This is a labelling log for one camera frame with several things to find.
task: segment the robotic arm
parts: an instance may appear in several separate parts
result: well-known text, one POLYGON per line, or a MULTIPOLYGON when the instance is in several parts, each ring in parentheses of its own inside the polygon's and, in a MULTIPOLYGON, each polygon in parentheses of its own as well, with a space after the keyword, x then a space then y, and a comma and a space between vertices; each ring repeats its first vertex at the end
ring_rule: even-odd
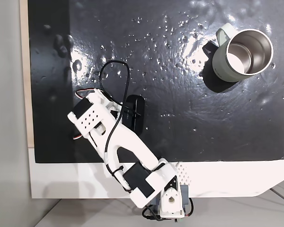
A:
POLYGON ((68 118, 89 140, 108 171, 130 193, 138 208, 151 203, 159 205, 161 218, 183 218, 185 212, 176 166, 164 158, 158 160, 140 138, 121 122, 116 125, 121 107, 108 99, 102 90, 94 89, 82 98, 68 118), (126 172, 117 155, 119 147, 133 152, 139 159, 126 172))

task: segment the black mat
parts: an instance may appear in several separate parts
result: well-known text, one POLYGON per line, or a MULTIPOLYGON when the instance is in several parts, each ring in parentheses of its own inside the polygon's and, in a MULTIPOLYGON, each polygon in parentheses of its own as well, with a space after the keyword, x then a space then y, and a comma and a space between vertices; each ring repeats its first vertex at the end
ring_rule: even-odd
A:
MULTIPOLYGON (((284 0, 29 0, 28 15, 36 162, 101 161, 87 140, 72 140, 67 114, 76 89, 99 87, 109 59, 132 69, 128 94, 145 98, 141 139, 155 155, 284 158, 284 0), (227 22, 270 37, 275 53, 264 73, 232 84, 214 75, 215 32, 227 22)), ((121 101, 126 71, 105 73, 104 86, 121 101)))

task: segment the black object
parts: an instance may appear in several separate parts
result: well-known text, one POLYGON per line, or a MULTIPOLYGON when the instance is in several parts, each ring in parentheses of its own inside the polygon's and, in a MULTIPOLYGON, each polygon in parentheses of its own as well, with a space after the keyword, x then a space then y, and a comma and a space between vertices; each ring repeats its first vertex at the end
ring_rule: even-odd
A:
POLYGON ((145 180, 150 174, 151 172, 145 169, 140 162, 136 162, 124 173, 123 177, 132 190, 138 187, 145 197, 149 197, 155 191, 145 180))
MULTIPOLYGON (((79 102, 77 89, 100 88, 99 71, 113 58, 132 69, 128 94, 145 98, 140 138, 155 156, 284 159, 284 0, 28 0, 28 17, 36 162, 102 162, 87 140, 73 141, 67 114, 79 102), (208 57, 202 47, 210 40, 217 45, 215 32, 226 22, 266 33, 274 58, 260 75, 213 91, 213 80, 203 81, 208 57), (72 58, 59 57, 56 35, 66 48, 72 35, 72 58), (75 73, 76 60, 82 68, 75 73)), ((103 75, 104 87, 121 102, 126 70, 113 65, 103 75)), ((124 152, 119 157, 134 162, 124 152)))
POLYGON ((178 190, 178 179, 177 176, 174 176, 170 182, 165 186, 164 190, 167 191, 168 188, 174 188, 178 190))
POLYGON ((77 119, 79 119, 92 105, 93 104, 87 98, 83 98, 75 105, 73 113, 76 115, 77 119))
POLYGON ((130 109, 126 109, 123 114, 122 124, 137 135, 141 135, 144 121, 144 98, 142 96, 130 95, 127 97, 125 105, 135 110, 139 115, 134 114, 130 109))

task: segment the black cable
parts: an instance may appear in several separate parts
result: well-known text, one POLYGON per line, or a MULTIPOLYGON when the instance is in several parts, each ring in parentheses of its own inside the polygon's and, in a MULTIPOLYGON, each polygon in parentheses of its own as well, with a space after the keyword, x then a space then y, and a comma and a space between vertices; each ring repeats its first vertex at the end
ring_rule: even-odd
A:
POLYGON ((151 209, 151 206, 145 206, 145 209, 142 211, 142 216, 148 220, 156 220, 156 221, 165 221, 165 220, 171 220, 170 218, 160 218, 160 215, 156 215, 155 212, 151 209), (145 212, 146 210, 149 210, 152 216, 146 216, 145 212))
POLYGON ((102 73, 103 73, 103 70, 104 68, 109 65, 110 63, 119 63, 119 64, 123 64, 126 66, 127 68, 127 80, 126 80, 126 85, 125 85, 125 91, 124 91, 124 96, 123 96, 123 105, 122 105, 122 108, 121 108, 121 112, 120 112, 120 115, 115 123, 115 125, 113 126, 113 129, 111 130, 110 134, 108 135, 108 138, 107 138, 107 141, 106 141, 106 145, 105 145, 105 150, 104 152, 106 153, 107 152, 107 148, 108 148, 108 143, 109 143, 109 140, 110 138, 112 137, 112 134, 114 133, 117 125, 119 124, 119 122, 121 121, 121 118, 123 116, 123 113, 124 113, 124 108, 125 108, 125 102, 126 102, 126 96, 127 96, 127 90, 128 90, 128 86, 129 86, 129 79, 130 79, 130 70, 129 70, 129 66, 126 62, 123 62, 123 61, 118 61, 118 60, 111 60, 111 61, 108 61, 104 64, 104 66, 102 67, 101 71, 100 71, 100 75, 99 75, 99 83, 100 83, 100 86, 103 90, 103 92, 105 92, 107 94, 107 92, 104 90, 103 86, 102 86, 102 82, 101 82, 101 77, 102 77, 102 73))
POLYGON ((190 210, 190 212, 186 215, 186 216, 190 216, 190 215, 192 215, 193 214, 193 212, 194 212, 194 203, 193 203, 193 200, 191 199, 191 198, 189 198, 189 201, 190 201, 190 205, 191 205, 191 210, 190 210))
POLYGON ((284 196, 283 195, 281 195, 280 193, 278 193, 276 190, 274 190, 274 189, 270 189, 273 193, 275 193, 276 195, 278 195, 278 196, 280 196, 283 200, 284 200, 284 196))
MULTIPOLYGON (((104 68, 105 68, 107 65, 111 64, 111 63, 119 63, 119 64, 123 64, 123 65, 126 66, 126 68, 127 68, 127 81, 126 81, 126 86, 127 86, 127 88, 125 88, 125 89, 128 89, 128 84, 129 84, 129 79, 130 79, 130 72, 129 72, 129 66, 128 66, 128 64, 127 64, 126 62, 124 62, 124 61, 110 60, 110 61, 106 62, 106 63, 104 64, 104 66, 102 67, 102 69, 100 70, 100 74, 99 74, 99 84, 100 84, 100 87, 101 87, 102 91, 106 94, 107 97, 110 97, 110 99, 111 99, 112 101, 114 101, 115 103, 117 103, 117 104, 119 104, 119 105, 121 105, 121 106, 123 107, 123 106, 125 105, 126 98, 125 98, 125 99, 123 98, 123 104, 121 104, 120 102, 118 102, 117 100, 115 100, 115 99, 104 89, 104 87, 103 87, 103 85, 102 85, 102 73, 103 73, 103 71, 104 71, 104 68)), ((127 109, 129 109, 129 110, 131 110, 131 111, 133 111, 136 115, 141 116, 141 114, 137 113, 135 110, 133 110, 133 109, 127 107, 127 106, 124 106, 124 107, 127 108, 127 109)))

